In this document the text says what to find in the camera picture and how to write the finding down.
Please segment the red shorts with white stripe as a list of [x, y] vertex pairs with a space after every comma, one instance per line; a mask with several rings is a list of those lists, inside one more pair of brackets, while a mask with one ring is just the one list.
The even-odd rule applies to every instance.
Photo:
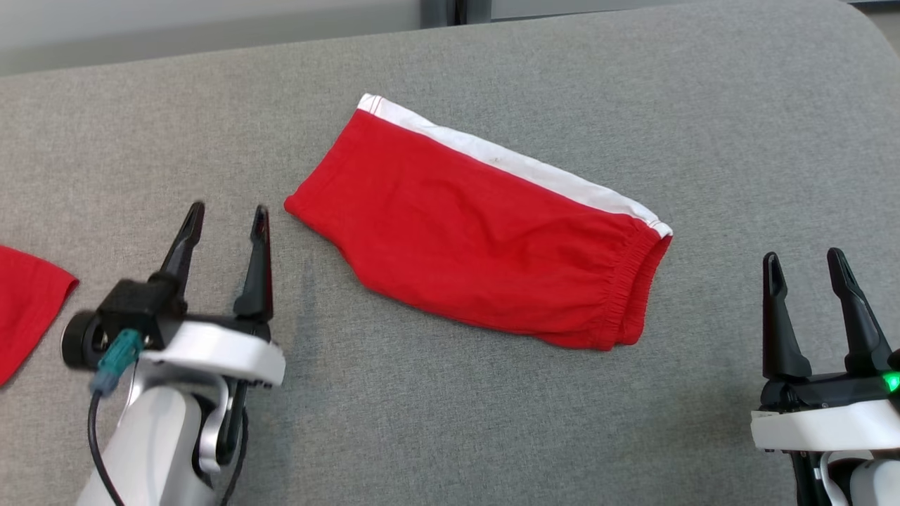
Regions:
[[378, 294], [568, 349], [640, 339], [673, 238], [613, 189], [368, 93], [284, 209]]

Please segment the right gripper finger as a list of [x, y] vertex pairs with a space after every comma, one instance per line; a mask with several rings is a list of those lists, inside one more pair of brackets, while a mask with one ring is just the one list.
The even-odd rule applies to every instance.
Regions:
[[843, 359], [850, 375], [877, 375], [890, 369], [892, 350], [859, 286], [845, 253], [828, 250], [830, 285], [841, 301], [848, 353]]
[[803, 380], [812, 375], [812, 365], [796, 339], [785, 298], [788, 285], [777, 253], [763, 257], [763, 361], [767, 380]]

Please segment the red basketball jersey number 23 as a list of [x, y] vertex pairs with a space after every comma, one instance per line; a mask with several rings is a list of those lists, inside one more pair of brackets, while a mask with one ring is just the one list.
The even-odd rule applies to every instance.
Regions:
[[78, 284], [63, 268], [0, 245], [0, 387], [25, 364]]

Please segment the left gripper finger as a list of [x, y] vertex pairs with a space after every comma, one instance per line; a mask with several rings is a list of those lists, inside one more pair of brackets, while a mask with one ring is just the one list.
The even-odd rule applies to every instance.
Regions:
[[252, 250], [243, 291], [233, 305], [241, 320], [270, 321], [274, 316], [272, 257], [268, 208], [258, 205], [250, 231]]
[[184, 295], [192, 266], [193, 250], [200, 241], [204, 221], [205, 203], [193, 202], [161, 268], [151, 276], [151, 288], [155, 295]]

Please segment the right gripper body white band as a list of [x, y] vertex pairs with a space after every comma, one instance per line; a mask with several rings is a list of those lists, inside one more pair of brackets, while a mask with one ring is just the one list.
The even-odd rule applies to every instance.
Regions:
[[900, 449], [900, 372], [771, 380], [751, 412], [756, 448], [785, 452]]

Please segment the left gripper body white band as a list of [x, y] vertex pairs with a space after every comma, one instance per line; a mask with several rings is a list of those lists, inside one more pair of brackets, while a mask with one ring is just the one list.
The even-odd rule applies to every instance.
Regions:
[[139, 355], [137, 375], [172, 382], [213, 375], [280, 387], [286, 359], [266, 328], [247, 321], [164, 319], [160, 343]]

